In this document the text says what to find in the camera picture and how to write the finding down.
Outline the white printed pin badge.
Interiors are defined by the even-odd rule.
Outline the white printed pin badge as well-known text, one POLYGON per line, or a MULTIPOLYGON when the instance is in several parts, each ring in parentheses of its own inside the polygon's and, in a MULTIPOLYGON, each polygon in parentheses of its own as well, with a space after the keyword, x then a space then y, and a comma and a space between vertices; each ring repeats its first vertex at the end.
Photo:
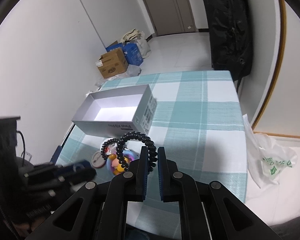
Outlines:
POLYGON ((102 168, 106 165, 107 159, 104 159, 101 151, 96 151, 91 158, 91 165, 94 168, 102 168))

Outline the grey open phone box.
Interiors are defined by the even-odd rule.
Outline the grey open phone box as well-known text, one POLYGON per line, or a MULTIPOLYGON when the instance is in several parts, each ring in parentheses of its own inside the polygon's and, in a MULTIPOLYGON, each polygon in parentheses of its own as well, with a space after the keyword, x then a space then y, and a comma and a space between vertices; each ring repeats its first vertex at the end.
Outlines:
POLYGON ((136 131, 148 134, 157 102, 149 85, 90 93, 72 122, 86 135, 118 138, 136 131))

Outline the teal plaid tablecloth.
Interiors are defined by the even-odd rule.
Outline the teal plaid tablecloth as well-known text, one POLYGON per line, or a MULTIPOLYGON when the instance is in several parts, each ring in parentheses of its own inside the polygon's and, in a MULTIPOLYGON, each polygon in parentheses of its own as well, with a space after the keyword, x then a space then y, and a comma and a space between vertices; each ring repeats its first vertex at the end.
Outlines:
MULTIPOLYGON (((247 150, 242 112, 229 72, 151 74, 107 81, 101 90, 149 85, 157 101, 150 138, 164 147, 178 170, 202 183, 220 181, 245 202, 247 150)), ((91 161, 105 138, 74 127, 57 164, 91 161)), ((180 239, 177 203, 160 200, 157 168, 148 176, 146 200, 129 203, 127 223, 155 235, 180 239)))

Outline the brown cardboard box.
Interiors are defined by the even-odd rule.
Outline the brown cardboard box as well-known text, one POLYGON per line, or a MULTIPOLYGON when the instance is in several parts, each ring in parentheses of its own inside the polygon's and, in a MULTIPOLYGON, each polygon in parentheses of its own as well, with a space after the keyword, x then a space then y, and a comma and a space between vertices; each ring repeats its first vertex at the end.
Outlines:
POLYGON ((107 79, 126 72, 128 62, 121 48, 116 48, 100 56, 96 66, 103 78, 107 79))

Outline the blue carton box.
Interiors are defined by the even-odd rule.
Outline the blue carton box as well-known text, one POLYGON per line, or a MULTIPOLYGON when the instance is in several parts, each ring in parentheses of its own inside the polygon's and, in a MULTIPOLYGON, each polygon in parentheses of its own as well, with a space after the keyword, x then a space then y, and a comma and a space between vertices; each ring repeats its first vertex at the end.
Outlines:
POLYGON ((143 63, 143 58, 136 43, 117 43, 106 48, 107 52, 121 48, 127 62, 134 66, 140 66, 143 63))

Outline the white cloth bag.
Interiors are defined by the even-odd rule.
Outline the white cloth bag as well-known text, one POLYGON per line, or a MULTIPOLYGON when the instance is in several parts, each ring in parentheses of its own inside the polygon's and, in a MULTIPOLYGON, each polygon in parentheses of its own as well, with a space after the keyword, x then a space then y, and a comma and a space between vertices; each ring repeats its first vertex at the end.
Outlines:
POLYGON ((139 31, 138 29, 132 29, 131 31, 125 33, 125 35, 121 37, 120 42, 122 44, 136 44, 143 59, 149 57, 151 53, 150 46, 145 38, 145 33, 143 31, 139 31))

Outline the black backpack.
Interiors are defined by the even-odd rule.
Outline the black backpack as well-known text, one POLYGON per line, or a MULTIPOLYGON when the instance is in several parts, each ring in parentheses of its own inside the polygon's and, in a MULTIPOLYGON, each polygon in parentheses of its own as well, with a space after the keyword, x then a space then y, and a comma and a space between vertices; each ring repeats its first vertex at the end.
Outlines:
POLYGON ((227 70, 234 81, 250 74, 253 32, 248 0, 207 0, 211 60, 214 70, 227 70))

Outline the grey door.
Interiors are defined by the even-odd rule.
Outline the grey door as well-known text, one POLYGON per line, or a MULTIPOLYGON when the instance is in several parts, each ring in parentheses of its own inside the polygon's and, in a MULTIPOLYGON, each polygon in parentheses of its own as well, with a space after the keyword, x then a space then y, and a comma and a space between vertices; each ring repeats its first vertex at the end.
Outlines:
POLYGON ((189 0, 143 0, 158 36, 194 33, 196 26, 189 0))

